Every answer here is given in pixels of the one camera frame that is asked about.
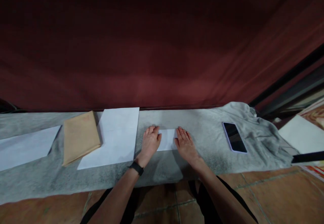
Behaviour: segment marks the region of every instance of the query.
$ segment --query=forearm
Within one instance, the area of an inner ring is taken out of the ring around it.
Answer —
[[[198,173],[224,223],[255,223],[251,215],[216,177],[202,158],[193,164],[193,168]]]
[[[140,166],[145,167],[149,162],[149,159],[137,157],[135,161]],[[138,179],[138,172],[133,168],[128,169],[108,194],[99,209],[90,219],[89,223],[120,223],[128,200]]]

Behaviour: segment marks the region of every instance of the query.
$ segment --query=small white paper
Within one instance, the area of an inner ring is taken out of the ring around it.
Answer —
[[[60,127],[0,140],[0,171],[47,156]]]
[[[134,160],[139,107],[105,109],[99,124],[100,148],[82,158],[78,170]]]
[[[159,133],[162,134],[162,139],[158,151],[176,150],[177,146],[174,139],[177,138],[176,129],[161,129]]]

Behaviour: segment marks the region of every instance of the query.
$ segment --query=folded paper bag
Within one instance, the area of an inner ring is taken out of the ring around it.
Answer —
[[[100,147],[93,111],[64,121],[63,166]]]

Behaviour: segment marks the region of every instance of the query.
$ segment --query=left hand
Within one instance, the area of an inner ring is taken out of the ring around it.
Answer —
[[[159,134],[159,129],[159,126],[151,126],[144,133],[142,150],[135,159],[143,168],[146,167],[160,145],[162,134]]]

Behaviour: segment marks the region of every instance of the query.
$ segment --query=paper sheet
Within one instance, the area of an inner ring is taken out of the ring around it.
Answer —
[[[60,127],[0,140],[0,171],[47,156]]]
[[[162,139],[158,151],[176,150],[177,146],[174,143],[174,138],[177,138],[175,129],[161,129],[159,133],[162,134]]]
[[[64,121],[63,166],[100,147],[100,139],[93,111]]]
[[[105,109],[98,124],[102,145],[84,156],[78,170],[132,161],[139,107]]]
[[[301,154],[324,151],[324,130],[296,115],[279,134]]]

